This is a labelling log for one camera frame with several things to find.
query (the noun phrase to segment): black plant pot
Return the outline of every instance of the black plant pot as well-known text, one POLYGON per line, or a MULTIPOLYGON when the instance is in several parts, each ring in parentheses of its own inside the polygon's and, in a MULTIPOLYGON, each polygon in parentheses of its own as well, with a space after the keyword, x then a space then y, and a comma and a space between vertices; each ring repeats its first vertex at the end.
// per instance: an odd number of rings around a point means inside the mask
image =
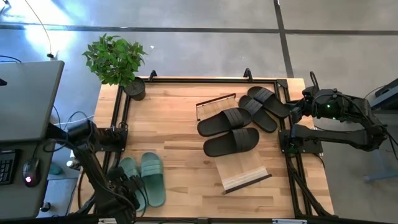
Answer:
POLYGON ((124 92, 133 100, 143 100, 145 98, 145 82, 142 78, 136 77, 130 85, 123 88, 124 92))

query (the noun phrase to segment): wooden tabletop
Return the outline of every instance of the wooden tabletop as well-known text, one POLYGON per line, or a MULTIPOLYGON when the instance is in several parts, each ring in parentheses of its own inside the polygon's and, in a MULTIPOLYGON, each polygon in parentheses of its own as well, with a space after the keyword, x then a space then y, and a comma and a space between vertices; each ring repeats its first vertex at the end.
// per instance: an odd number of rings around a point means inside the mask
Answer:
MULTIPOLYGON (((303 79, 290 78, 287 81, 290 99, 301 99, 305 88, 303 79)), ((142 101, 131 101, 127 119, 129 135, 126 151, 123 153, 123 157, 133 157, 139 164, 141 155, 152 151, 164 162, 166 203, 159 208, 148 208, 145 217, 294 217, 285 157, 279 149, 277 131, 269 134, 259 129, 261 138, 253 149, 258 151, 272 177, 227 195, 221 194, 224 189, 215 160, 203 152, 206 138, 197 133, 197 103, 230 93, 236 93, 238 101, 250 87, 259 84, 146 85, 146 98, 142 101)), ((260 86, 274 91, 272 85, 260 86)), ((117 86, 102 86, 95 112, 95 123, 98 127, 109 127, 117 90, 117 86)), ((125 94, 122 97, 118 122, 121 121, 124 99, 125 94)), ((312 128, 312 118, 304 117, 300 124, 312 128)), ((302 157, 308 188, 323 207, 333 213, 322 163, 312 154, 303 154, 302 157)), ((103 154, 98 153, 98 158, 102 161, 103 154)), ((300 208, 304 211, 301 190, 297 192, 300 208)), ((82 202, 92 193, 93 189, 85 177, 81 188, 82 202)), ((77 210, 76 195, 71 212, 77 210)))

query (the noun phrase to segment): green leaves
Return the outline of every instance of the green leaves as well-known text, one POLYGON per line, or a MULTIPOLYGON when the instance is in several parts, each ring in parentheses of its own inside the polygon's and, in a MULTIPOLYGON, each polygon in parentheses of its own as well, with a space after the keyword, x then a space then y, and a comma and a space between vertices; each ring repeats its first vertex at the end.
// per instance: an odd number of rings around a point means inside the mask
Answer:
POLYGON ((99 41, 87 45, 88 51, 84 52, 86 66, 95 73, 102 84, 127 86, 134 79, 134 72, 138 72, 141 62, 144 63, 143 46, 138 42, 131 44, 119 36, 99 37, 99 41))

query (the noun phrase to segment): slipper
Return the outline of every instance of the slipper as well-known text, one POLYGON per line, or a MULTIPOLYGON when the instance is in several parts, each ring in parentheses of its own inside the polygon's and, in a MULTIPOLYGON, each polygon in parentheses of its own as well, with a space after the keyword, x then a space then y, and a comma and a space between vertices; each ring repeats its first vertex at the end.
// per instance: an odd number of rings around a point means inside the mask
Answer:
POLYGON ((163 165, 157 154, 145 152, 141 157, 141 177, 148 194, 148 204, 159 207, 166 201, 163 165))
POLYGON ((286 118, 290 111, 276 98, 275 93, 261 86, 254 86, 248 90, 248 95, 262 103, 262 106, 278 118, 286 118))
POLYGON ((251 114, 243 108, 231 108, 198 123, 198 132, 208 137, 232 129, 242 128, 252 121, 251 114))
POLYGON ((272 119, 267 112, 262 109, 261 103, 250 98, 249 96, 242 96, 239 99, 239 107, 245 108, 253 116, 253 122, 258 125, 263 131, 272 133, 278 127, 276 121, 272 119))
POLYGON ((205 141, 203 150, 209 157, 247 152, 257 146, 260 139, 256 128, 234 129, 223 136, 205 141))
MULTIPOLYGON (((138 171, 137 163, 133 158, 126 157, 126 158, 122 159, 122 161, 120 161, 120 163, 119 163, 119 167, 123 168, 124 174, 126 176, 128 176, 129 178, 136 176, 139 179, 141 179, 140 173, 138 171)), ((137 212, 142 211, 146 205, 146 200, 145 200, 144 196, 142 195, 142 194, 145 195, 145 190, 143 187, 141 187, 140 190, 135 191, 136 198, 139 202, 139 208, 137 209, 137 212)))

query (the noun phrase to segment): concrete floor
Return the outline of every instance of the concrete floor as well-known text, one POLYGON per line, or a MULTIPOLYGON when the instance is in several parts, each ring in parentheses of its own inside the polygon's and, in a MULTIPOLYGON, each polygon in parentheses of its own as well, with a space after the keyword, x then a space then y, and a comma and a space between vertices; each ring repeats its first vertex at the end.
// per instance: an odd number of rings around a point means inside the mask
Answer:
MULTIPOLYGON (((9 0, 0 25, 37 23, 24 1, 9 0)), ((278 29, 273 0, 30 0, 44 24, 107 27, 184 27, 278 29)), ((285 29, 398 30, 395 0, 279 0, 285 29)), ((62 121, 74 111, 92 115, 100 82, 85 67, 86 45, 104 32, 49 31, 53 52, 65 61, 55 106, 62 121)), ((198 32, 107 32, 140 41, 149 53, 139 75, 210 75, 240 77, 246 67, 255 77, 287 77, 279 34, 198 32)), ((24 62, 48 60, 48 42, 40 26, 0 30, 0 54, 24 62)), ((337 88, 348 95, 365 96, 397 78, 396 35, 292 35, 287 46, 294 77, 311 85, 309 71, 321 88, 337 88)), ((355 128, 352 124, 316 120, 327 129, 355 128)), ((398 223, 398 179, 364 183, 376 172, 372 153, 323 143, 326 176, 335 213, 345 218, 398 223)), ((388 145, 383 157, 392 167, 388 145)), ((67 151, 58 157, 67 160, 67 151)), ((65 178, 74 178, 70 174, 65 178)), ((60 206, 66 212, 68 200, 60 206)))

